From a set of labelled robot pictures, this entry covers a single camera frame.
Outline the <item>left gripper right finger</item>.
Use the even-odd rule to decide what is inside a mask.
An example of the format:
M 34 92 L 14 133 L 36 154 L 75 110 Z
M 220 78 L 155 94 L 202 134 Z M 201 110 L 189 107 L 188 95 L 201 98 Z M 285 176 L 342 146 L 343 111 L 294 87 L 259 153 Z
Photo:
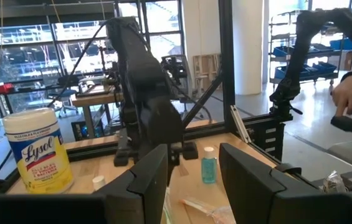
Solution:
M 228 144 L 221 176 L 236 223 L 352 223 L 352 192 L 321 192 Z

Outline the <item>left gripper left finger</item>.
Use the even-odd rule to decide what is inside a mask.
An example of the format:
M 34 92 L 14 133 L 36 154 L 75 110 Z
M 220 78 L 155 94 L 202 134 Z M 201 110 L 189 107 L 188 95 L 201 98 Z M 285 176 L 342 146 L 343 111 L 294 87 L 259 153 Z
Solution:
M 0 194 L 0 223 L 160 223 L 167 168 L 162 144 L 90 194 Z

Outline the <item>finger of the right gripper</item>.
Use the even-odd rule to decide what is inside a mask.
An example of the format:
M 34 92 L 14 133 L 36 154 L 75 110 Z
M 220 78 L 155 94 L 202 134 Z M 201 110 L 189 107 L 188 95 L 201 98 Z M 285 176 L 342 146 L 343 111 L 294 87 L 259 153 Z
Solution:
M 179 153 L 171 152 L 169 156 L 169 181 L 171 181 L 171 175 L 173 173 L 173 169 L 180 164 Z

